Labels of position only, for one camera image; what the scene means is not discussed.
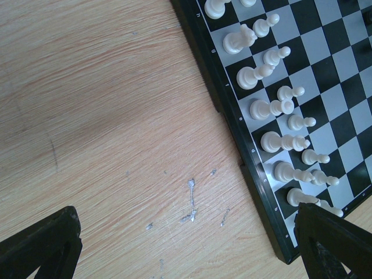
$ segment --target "white chess piece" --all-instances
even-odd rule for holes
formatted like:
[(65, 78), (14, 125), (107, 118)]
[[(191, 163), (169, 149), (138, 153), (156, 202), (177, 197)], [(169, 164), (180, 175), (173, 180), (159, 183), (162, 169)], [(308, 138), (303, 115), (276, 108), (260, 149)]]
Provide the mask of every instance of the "white chess piece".
[(275, 69), (272, 65), (264, 64), (253, 70), (251, 67), (241, 68), (237, 74), (237, 82), (243, 89), (252, 89), (257, 85), (257, 82), (264, 77), (268, 77)]
[(240, 32), (229, 33), (223, 39), (223, 48), (229, 54), (241, 52), (243, 48), (250, 47), (257, 40), (256, 34), (246, 24), (240, 25)]
[(240, 3), (242, 3), (242, 5), (244, 7), (252, 7), (255, 3), (256, 3), (256, 0), (240, 0)]
[(326, 176), (326, 174), (321, 170), (316, 170), (313, 172), (315, 179), (312, 181), (315, 185), (322, 185), (327, 183), (328, 185), (338, 185), (339, 179), (334, 176)]
[(256, 33), (257, 37), (262, 38), (268, 35), (270, 27), (273, 27), (280, 20), (280, 17), (277, 13), (269, 16), (266, 20), (257, 19), (253, 24), (253, 30)]
[(231, 0), (207, 0), (204, 10), (211, 19), (219, 19), (225, 14), (225, 4)]
[(325, 209), (326, 211), (329, 211), (329, 212), (337, 215), (338, 217), (342, 217), (344, 215), (344, 212), (341, 209), (338, 209), (338, 208), (335, 208), (335, 207), (332, 208), (330, 206), (330, 204), (323, 199), (320, 200), (320, 207)]
[(278, 51), (273, 49), (267, 51), (263, 56), (263, 61), (265, 64), (278, 66), (280, 59), (286, 58), (289, 54), (291, 54), (291, 49), (287, 46), (282, 47)]
[(291, 130), (299, 131), (302, 127), (314, 127), (316, 124), (315, 118), (306, 117), (302, 118), (300, 115), (292, 115), (288, 119), (288, 127)]
[(300, 202), (303, 203), (315, 203), (320, 206), (320, 200), (315, 196), (305, 195), (301, 189), (292, 188), (287, 194), (287, 202), (291, 206), (299, 206)]
[(265, 120), (270, 114), (275, 116), (290, 115), (295, 109), (295, 104), (292, 100), (284, 99), (283, 101), (274, 100), (271, 103), (267, 103), (264, 100), (256, 100), (251, 104), (249, 112), (255, 120)]
[(301, 135), (284, 135), (282, 138), (277, 132), (264, 133), (261, 138), (261, 147), (268, 153), (275, 153), (280, 148), (284, 150), (303, 151), (310, 146), (310, 141)]
[(281, 182), (290, 182), (291, 180), (311, 182), (314, 176), (306, 170), (295, 170), (288, 162), (280, 162), (274, 170), (276, 180)]
[(301, 158), (302, 158), (302, 162), (304, 164), (308, 164), (309, 166), (311, 166), (312, 164), (316, 162), (327, 164), (331, 160), (331, 158), (328, 155), (323, 155), (323, 154), (318, 155), (312, 149), (307, 149), (303, 151)]
[(305, 89), (303, 87), (296, 87), (291, 89), (289, 86), (282, 86), (278, 89), (277, 96), (279, 100), (283, 99), (292, 99), (293, 97), (302, 96), (305, 93)]

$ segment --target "wooden surface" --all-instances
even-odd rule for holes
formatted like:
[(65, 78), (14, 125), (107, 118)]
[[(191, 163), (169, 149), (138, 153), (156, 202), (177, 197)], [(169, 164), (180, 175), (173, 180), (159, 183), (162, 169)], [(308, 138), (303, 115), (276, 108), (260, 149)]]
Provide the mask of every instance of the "wooden surface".
[[(270, 246), (168, 0), (1, 0), (0, 65), (0, 240), (74, 205), (74, 278), (306, 278)], [(372, 231), (371, 206), (348, 220)]]

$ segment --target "wooden table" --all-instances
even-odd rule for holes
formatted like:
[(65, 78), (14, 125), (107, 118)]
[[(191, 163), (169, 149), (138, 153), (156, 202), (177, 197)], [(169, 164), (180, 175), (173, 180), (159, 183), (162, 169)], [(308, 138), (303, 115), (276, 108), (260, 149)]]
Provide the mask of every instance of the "wooden table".
[[(0, 23), (0, 240), (74, 205), (75, 278), (306, 278), (271, 248), (168, 0), (2, 0)], [(371, 206), (347, 219), (372, 231)]]

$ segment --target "black chessboard frame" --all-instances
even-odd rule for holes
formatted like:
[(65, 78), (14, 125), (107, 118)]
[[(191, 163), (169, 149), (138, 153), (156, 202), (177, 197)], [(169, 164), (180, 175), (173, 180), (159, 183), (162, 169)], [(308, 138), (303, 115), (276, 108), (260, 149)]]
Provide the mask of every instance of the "black chessboard frame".
[[(187, 41), (198, 63), (216, 110), (222, 113), (234, 137), (243, 164), (241, 171), (250, 190), (257, 211), (266, 229), (277, 257), (286, 264), (292, 263), (299, 251), (288, 237), (288, 230), (278, 210), (274, 193), (259, 159), (255, 144), (245, 124), (224, 67), (214, 48), (213, 40), (196, 1), (171, 0), (181, 22)], [(372, 187), (359, 195), (344, 212), (347, 216), (372, 194)]]

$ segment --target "gray square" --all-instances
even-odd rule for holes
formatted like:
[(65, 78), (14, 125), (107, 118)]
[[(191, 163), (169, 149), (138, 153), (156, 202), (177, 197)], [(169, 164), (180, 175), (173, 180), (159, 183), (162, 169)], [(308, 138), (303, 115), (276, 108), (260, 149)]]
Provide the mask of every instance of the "gray square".
[(302, 127), (299, 131), (293, 131), (293, 130), (289, 129), (288, 119), (292, 115), (300, 115), (301, 117), (303, 117), (301, 109), (300, 109), (299, 106), (297, 108), (295, 108), (295, 110), (293, 111), (293, 113), (291, 115), (281, 115), (280, 117), (277, 118), (277, 122), (278, 122), (278, 125), (279, 125), (279, 128), (280, 128), (281, 134), (282, 135), (293, 135), (293, 136), (302, 135), (304, 137), (309, 135), (309, 132), (307, 131), (306, 127)]
[[(278, 50), (278, 46), (274, 46), (270, 49)], [(263, 65), (263, 56), (268, 50), (269, 49), (267, 49), (263, 52), (257, 53), (253, 56), (253, 59), (255, 60), (255, 63), (256, 63), (257, 67)], [(280, 81), (280, 80), (282, 80), (286, 77), (288, 77), (287, 69), (284, 66), (283, 60), (280, 59), (280, 62), (278, 64), (278, 66), (275, 67), (273, 73), (268, 77), (264, 77), (262, 79), (262, 83), (265, 87), (267, 87), (267, 86), (272, 85), (273, 83), (276, 83), (277, 81)]]
[(251, 50), (249, 48), (244, 48), (237, 54), (229, 54), (225, 51), (225, 49), (223, 48), (223, 39), (227, 34), (232, 32), (240, 32), (240, 23), (235, 23), (233, 25), (218, 29), (210, 33), (214, 42), (214, 46), (216, 47), (216, 51), (221, 59), (222, 65), (225, 67), (252, 56)]
[(257, 2), (249, 8), (244, 7), (240, 0), (231, 0), (231, 3), (234, 6), (240, 22), (265, 13), (261, 0), (257, 0)]
[(354, 195), (346, 175), (339, 178), (338, 185), (329, 186), (328, 192), (330, 193), (333, 206), (338, 209), (343, 209), (354, 200)]
[(326, 92), (321, 94), (321, 99), (327, 112), (328, 119), (334, 120), (348, 110), (348, 106), (345, 101), (344, 93), (340, 84), (332, 87)]
[(287, 227), (288, 234), (291, 237), (292, 243), (294, 247), (297, 247), (297, 240), (295, 236), (295, 217), (297, 212), (290, 215), (287, 219), (284, 220), (285, 226)]
[(276, 154), (274, 157), (270, 158), (269, 160), (267, 160), (266, 162), (262, 164), (263, 169), (265, 170), (265, 173), (266, 173), (267, 180), (273, 192), (280, 189), (286, 184), (286, 182), (281, 182), (281, 181), (276, 180), (275, 175), (274, 175), (275, 167), (280, 162), (288, 162), (293, 166), (291, 157), (288, 151), (286, 150), (283, 150), (282, 152)]
[(267, 103), (270, 103), (269, 97), (267, 96), (266, 90), (264, 88), (238, 101), (240, 110), (245, 120), (245, 124), (251, 133), (256, 131), (258, 128), (261, 128), (262, 126), (266, 125), (267, 123), (270, 123), (271, 121), (275, 120), (275, 116), (273, 115), (270, 115), (265, 120), (253, 119), (251, 113), (249, 112), (249, 108), (251, 107), (251, 104), (255, 100), (264, 100)]
[[(307, 169), (309, 172), (313, 172), (314, 170), (320, 170), (319, 163), (314, 164), (310, 168)], [(317, 196), (320, 193), (322, 193), (325, 189), (327, 189), (326, 184), (322, 185), (315, 185), (312, 184), (311, 182), (303, 182), (300, 181), (301, 189), (306, 195), (311, 195), (311, 196)]]
[(359, 73), (366, 97), (372, 96), (372, 66)]
[(331, 154), (337, 149), (331, 124), (328, 122), (310, 134), (310, 139), (317, 154)]
[(307, 101), (320, 95), (311, 66), (290, 75), (289, 79), (291, 80), (293, 87), (302, 86), (305, 89), (305, 94), (297, 97), (299, 105), (302, 105), (303, 103), (306, 103)]
[(331, 56), (323, 28), (307, 32), (301, 35), (301, 39), (311, 65)]
[(364, 9), (372, 5), (371, 0), (358, 0), (359, 8)]
[(282, 44), (300, 36), (291, 6), (287, 5), (273, 10), (267, 13), (267, 16), (271, 16), (274, 13), (280, 16), (279, 22), (271, 28), (277, 44)]
[(366, 166), (367, 166), (367, 170), (368, 170), (368, 173), (370, 175), (370, 178), (371, 178), (371, 181), (372, 181), (372, 155), (369, 156), (366, 160), (364, 160), (366, 162)]
[(345, 23), (346, 32), (352, 45), (368, 37), (361, 11), (358, 10), (351, 15), (345, 16), (342, 20)]
[(343, 146), (338, 148), (346, 173), (354, 169), (363, 161), (362, 152), (356, 137), (353, 137)]
[(351, 108), (350, 114), (357, 135), (372, 125), (372, 115), (367, 100)]
[(343, 82), (352, 76), (358, 74), (353, 50), (351, 46), (332, 55), (335, 62), (340, 82)]
[(340, 19), (341, 12), (337, 0), (314, 0), (322, 25)]

